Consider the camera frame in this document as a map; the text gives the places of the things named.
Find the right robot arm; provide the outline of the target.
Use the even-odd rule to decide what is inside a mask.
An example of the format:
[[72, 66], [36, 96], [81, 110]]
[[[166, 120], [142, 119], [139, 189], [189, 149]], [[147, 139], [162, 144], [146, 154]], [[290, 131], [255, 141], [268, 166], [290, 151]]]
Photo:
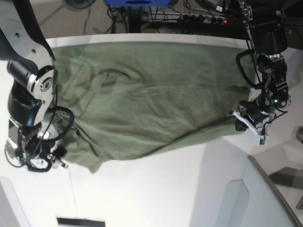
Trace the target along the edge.
[[[36, 173], [63, 165], [66, 150], [56, 142], [71, 129], [74, 114], [57, 104], [55, 56], [27, 0], [0, 3], [0, 58], [8, 63], [7, 71], [13, 77], [6, 159], [15, 158], [19, 167]], [[58, 111], [69, 116], [69, 123], [57, 137], [45, 139], [42, 121], [46, 114]]]

